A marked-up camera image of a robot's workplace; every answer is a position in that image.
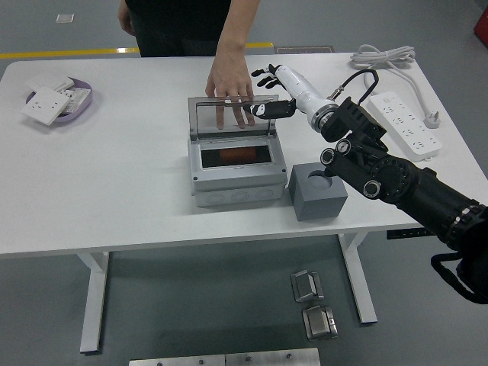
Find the person's right hand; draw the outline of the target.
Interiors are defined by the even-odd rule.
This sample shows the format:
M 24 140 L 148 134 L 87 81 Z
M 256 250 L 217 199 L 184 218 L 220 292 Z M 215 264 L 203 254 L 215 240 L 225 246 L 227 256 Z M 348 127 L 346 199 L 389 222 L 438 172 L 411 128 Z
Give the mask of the person's right hand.
M 130 18 L 129 8 L 127 7 L 127 3 L 125 0 L 120 0 L 118 10 L 117 10 L 117 19 L 119 21 L 119 25 L 121 29 L 129 34 L 130 36 L 134 36 L 135 32 L 133 29 L 132 21 Z

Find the person's left hand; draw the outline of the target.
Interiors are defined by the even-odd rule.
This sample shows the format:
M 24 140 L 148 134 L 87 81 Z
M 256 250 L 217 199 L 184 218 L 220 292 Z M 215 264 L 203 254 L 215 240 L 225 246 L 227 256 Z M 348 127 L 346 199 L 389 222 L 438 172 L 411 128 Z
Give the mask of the person's left hand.
M 218 52 L 210 68 L 205 93 L 208 97 L 251 98 L 254 93 L 245 55 Z

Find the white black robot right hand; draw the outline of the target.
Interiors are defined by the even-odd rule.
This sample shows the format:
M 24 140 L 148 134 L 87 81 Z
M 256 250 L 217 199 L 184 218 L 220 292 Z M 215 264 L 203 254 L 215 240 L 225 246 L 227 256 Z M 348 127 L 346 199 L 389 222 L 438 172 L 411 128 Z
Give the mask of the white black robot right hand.
M 310 82 L 299 72 L 294 71 L 288 66 L 268 65 L 267 69 L 257 69 L 252 72 L 253 77 L 266 74 L 258 86 L 265 86 L 270 89 L 276 85 L 281 85 L 291 96 L 290 101 L 270 101 L 268 103 L 253 104 L 245 103 L 242 108 L 245 112 L 266 119 L 281 119 L 291 117 L 296 110 L 307 115 L 309 121 L 314 121 L 329 113 L 334 113 L 338 105 L 324 98 Z

